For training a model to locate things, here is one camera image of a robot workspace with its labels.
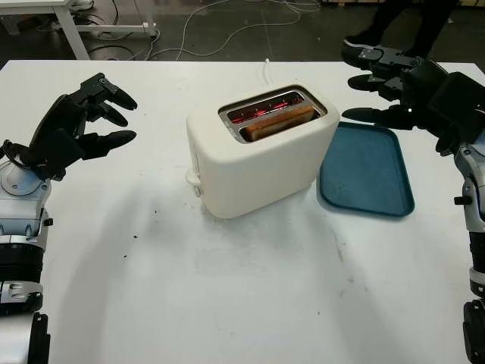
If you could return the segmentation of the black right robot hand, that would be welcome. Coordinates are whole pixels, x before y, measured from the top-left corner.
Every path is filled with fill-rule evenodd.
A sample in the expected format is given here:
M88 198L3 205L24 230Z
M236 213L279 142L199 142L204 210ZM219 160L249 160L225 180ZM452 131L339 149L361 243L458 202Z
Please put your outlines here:
M442 155L456 153L461 143L473 143L480 134L471 107L458 102L458 85L452 82L460 76L436 62L383 46L346 46L341 56L346 64L369 72L349 78L351 88L399 102L385 110L351 108L344 118L397 130L427 130L438 138L436 151Z

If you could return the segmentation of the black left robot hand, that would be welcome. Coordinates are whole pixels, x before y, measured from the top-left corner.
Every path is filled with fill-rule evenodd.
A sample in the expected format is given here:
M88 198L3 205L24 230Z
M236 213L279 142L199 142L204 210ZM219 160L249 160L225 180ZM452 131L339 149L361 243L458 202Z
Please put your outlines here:
M53 162L69 165L80 158L105 157L112 149L132 141L136 133L126 129L104 136L85 132L87 122L100 118L125 128L127 119L112 105L129 111L137 109L136 101L103 73L83 81L77 91L60 96L31 139L30 160L39 165Z

